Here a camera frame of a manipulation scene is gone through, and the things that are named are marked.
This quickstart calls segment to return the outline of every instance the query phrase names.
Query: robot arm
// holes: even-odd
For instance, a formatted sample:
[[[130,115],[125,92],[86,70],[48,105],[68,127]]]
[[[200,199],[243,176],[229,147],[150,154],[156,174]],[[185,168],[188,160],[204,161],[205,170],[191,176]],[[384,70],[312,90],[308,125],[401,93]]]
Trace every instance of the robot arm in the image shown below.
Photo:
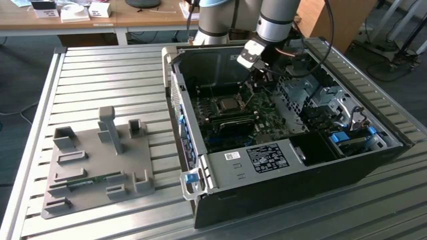
[[[287,39],[299,5],[300,0],[200,0],[193,43],[225,44],[229,28],[253,31],[256,26],[256,36],[247,42],[237,62],[251,71],[263,71],[261,54]]]
[[[287,39],[293,17],[300,5],[300,0],[264,0],[261,3],[259,19],[256,23],[256,36],[245,43],[237,57],[237,62],[251,71],[261,72],[267,64],[261,61],[261,54]]]

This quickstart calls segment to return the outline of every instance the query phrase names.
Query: slotted metal surface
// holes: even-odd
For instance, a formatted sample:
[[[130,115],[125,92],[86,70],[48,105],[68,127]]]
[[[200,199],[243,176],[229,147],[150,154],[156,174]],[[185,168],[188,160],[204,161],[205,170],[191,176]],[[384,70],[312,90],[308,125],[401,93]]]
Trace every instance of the slotted metal surface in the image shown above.
[[[309,39],[309,42],[325,53],[319,39]],[[233,222],[193,229],[191,205],[183,199],[177,179],[180,165],[165,94],[158,92],[161,70],[149,66],[158,64],[160,49],[165,45],[70,48],[66,54],[56,56],[58,64],[46,96],[45,116],[33,127],[40,129],[40,137],[28,143],[26,148],[34,149],[33,155],[21,162],[28,165],[25,188],[18,189],[21,199],[14,202],[13,211],[13,202],[9,202],[4,218],[9,225],[2,225],[0,239],[379,240],[425,237],[425,128],[335,50],[328,57],[335,67],[343,70],[361,94],[417,144],[356,184]],[[121,71],[117,66],[133,71]],[[116,107],[116,124],[134,118],[146,123],[154,194],[45,220],[40,211],[54,128],[70,126],[74,131],[97,128],[96,109],[105,105]]]

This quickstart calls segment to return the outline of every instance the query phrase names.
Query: gray carpet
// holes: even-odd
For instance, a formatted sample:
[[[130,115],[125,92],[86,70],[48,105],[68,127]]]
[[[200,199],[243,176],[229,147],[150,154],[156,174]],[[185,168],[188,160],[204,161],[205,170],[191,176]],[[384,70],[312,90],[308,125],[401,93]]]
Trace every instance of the gray carpet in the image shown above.
[[[373,10],[368,17],[368,24],[375,26],[387,11],[387,6],[380,10]],[[388,31],[393,22],[400,18],[401,13],[396,12],[385,26]],[[399,35],[399,40],[412,31],[417,20],[407,25],[405,30]],[[134,35],[133,38],[142,42],[167,43],[171,42],[173,31],[145,32],[142,35]],[[412,48],[416,49],[427,36],[427,29],[421,31]],[[185,40],[187,33],[180,31],[179,40]],[[41,89],[48,73],[54,47],[61,46],[56,36],[20,36],[9,37],[4,46],[0,46],[0,112],[14,112],[22,107],[38,100]],[[355,48],[347,53],[349,60],[364,70],[368,65],[377,63],[383,59],[361,48]],[[384,66],[372,69],[377,77],[393,78],[405,70],[401,68],[391,75]],[[427,111],[424,107],[424,96],[427,93],[427,84],[424,76],[427,68],[421,64],[413,72],[395,82],[377,82],[387,93],[403,105],[408,112],[427,125]],[[32,120],[36,108],[25,112],[25,116]],[[13,183],[14,176],[22,156],[26,137],[30,126],[18,115],[0,116],[2,128],[0,130],[0,185]],[[10,187],[0,187],[0,220],[9,198]]]

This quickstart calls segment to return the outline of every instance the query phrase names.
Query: sticker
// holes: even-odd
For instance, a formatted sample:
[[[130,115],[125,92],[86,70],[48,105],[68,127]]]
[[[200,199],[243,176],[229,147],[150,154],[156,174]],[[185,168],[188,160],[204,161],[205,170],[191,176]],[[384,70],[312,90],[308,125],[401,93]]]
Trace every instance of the sticker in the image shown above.
[[[247,149],[245,151],[255,171],[259,174],[289,166],[276,143]]]
[[[240,158],[240,154],[239,154],[237,151],[225,153],[224,156],[225,156],[225,160],[227,160],[227,161],[228,161],[228,160],[232,160],[232,159],[239,159],[239,158]]]
[[[113,26],[112,23],[93,23],[93,27],[106,27],[106,26]]]

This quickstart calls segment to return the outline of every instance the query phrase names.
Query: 3d printed holder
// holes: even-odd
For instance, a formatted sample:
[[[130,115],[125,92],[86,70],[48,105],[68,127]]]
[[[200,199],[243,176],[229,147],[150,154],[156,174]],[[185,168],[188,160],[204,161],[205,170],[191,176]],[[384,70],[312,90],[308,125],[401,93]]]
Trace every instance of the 3d printed holder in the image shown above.
[[[146,126],[114,126],[114,108],[98,108],[98,129],[56,128],[41,217],[49,219],[154,192]]]

